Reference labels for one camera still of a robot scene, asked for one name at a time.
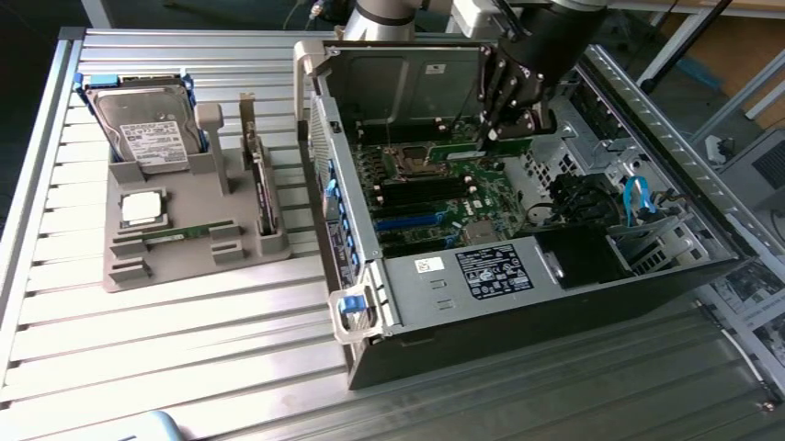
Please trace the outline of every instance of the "blue pcie slot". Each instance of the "blue pcie slot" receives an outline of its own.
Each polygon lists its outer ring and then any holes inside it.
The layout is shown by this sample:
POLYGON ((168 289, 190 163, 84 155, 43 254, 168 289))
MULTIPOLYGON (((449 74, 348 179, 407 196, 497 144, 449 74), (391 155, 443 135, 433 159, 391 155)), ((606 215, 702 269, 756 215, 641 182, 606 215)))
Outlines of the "blue pcie slot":
POLYGON ((445 220, 445 213, 426 214, 423 216, 412 216, 408 218, 379 220, 376 222, 376 231, 388 232, 400 228, 427 227, 438 225, 445 220))

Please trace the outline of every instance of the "hard drive label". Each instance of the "hard drive label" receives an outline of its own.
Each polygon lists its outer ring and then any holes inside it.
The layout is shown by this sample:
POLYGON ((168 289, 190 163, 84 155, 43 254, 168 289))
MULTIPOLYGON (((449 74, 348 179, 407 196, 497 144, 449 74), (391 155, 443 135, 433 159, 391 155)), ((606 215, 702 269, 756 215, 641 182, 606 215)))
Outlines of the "hard drive label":
POLYGON ((141 166, 182 163, 186 145, 176 121, 148 122, 120 126, 133 159, 141 166))

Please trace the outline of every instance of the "aluminum slotted table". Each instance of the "aluminum slotted table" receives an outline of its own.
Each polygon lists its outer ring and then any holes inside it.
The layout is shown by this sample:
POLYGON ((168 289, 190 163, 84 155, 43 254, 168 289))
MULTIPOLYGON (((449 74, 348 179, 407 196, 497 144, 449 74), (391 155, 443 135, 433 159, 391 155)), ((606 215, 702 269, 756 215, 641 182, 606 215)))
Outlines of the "aluminum slotted table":
POLYGON ((0 249, 4 441, 7 424, 9 439, 116 439, 101 431, 154 409, 188 439, 777 437, 784 413, 762 418, 752 409, 762 393, 744 361, 685 304, 348 392, 292 103, 292 46, 330 34, 88 30, 63 37, 0 249), (107 294, 108 143, 71 78, 183 69, 198 100, 223 105, 224 148, 239 148, 239 94, 256 95, 294 257, 107 294))

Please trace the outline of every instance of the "floor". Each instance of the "floor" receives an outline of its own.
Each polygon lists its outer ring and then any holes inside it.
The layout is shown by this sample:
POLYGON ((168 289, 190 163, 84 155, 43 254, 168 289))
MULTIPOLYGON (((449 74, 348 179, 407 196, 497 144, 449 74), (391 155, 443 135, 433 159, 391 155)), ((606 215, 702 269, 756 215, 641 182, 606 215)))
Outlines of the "floor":
MULTIPOLYGON (((119 28, 280 29, 295 0, 180 0, 170 1, 170 7, 164 7, 162 0, 105 0, 105 3, 119 28)), ((307 10, 300 6, 292 14, 291 29, 306 26, 306 16, 307 10)), ((645 16, 622 19, 615 14, 597 37, 622 65, 627 64, 631 52, 638 51, 642 41, 647 41, 651 36, 642 23, 645 16)), ((439 31, 446 26, 446 17, 422 13, 417 25, 418 30, 439 31)), ((0 2, 0 50, 8 61, 0 63, 0 78, 4 80, 0 83, 0 96, 7 103, 13 103, 13 106, 4 106, 0 118, 0 131, 4 133, 0 140, 0 229, 5 224, 61 26, 89 26, 79 0, 0 2)), ((330 27, 324 22, 316 26, 320 29, 330 27)), ((662 39, 654 39, 645 45, 629 65, 633 77, 654 58, 662 42, 662 39)), ((696 131, 728 101, 721 92, 678 69, 665 78, 653 98, 685 135, 696 131)), ((744 148, 760 133, 760 127, 738 111, 721 126, 717 135, 734 138, 737 148, 744 148)))

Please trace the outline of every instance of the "label sticker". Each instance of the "label sticker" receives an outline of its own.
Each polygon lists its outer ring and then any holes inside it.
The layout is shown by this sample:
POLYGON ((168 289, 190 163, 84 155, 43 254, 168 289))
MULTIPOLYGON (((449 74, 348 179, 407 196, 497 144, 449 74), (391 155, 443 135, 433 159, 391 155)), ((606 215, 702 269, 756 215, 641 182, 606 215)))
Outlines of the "label sticker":
POLYGON ((182 163, 187 160, 176 121, 127 124, 120 126, 120 131, 140 165, 182 163))
POLYGON ((505 296, 535 287, 513 245, 457 253, 455 257, 475 299, 505 296))
POLYGON ((442 257, 431 257, 430 259, 415 260, 415 268, 418 273, 429 273, 430 271, 439 271, 445 269, 445 262, 442 262, 442 257))
POLYGON ((443 74, 445 71, 446 71, 446 64, 427 64, 426 65, 426 75, 443 74))

